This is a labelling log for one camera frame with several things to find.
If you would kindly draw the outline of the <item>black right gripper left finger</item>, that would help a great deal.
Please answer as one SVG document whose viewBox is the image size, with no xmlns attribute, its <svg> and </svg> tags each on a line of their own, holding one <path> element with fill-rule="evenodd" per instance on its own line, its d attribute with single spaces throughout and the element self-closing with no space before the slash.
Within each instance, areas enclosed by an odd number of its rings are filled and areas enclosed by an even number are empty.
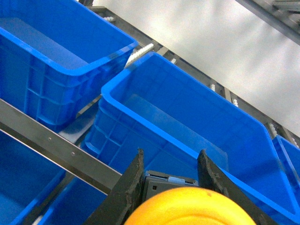
<svg viewBox="0 0 300 225">
<path fill-rule="evenodd" d="M 123 225 L 142 203 L 144 152 L 138 153 L 112 191 L 84 222 L 85 225 Z"/>
</svg>

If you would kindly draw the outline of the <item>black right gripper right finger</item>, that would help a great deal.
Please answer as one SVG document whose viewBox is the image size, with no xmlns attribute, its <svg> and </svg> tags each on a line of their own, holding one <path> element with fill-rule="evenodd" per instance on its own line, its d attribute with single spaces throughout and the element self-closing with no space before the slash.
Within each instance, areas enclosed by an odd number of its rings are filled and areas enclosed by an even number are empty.
<svg viewBox="0 0 300 225">
<path fill-rule="evenodd" d="M 197 157 L 199 185 L 224 195 L 238 204 L 257 225 L 276 225 L 270 216 L 257 207 L 224 172 L 201 150 Z"/>
</svg>

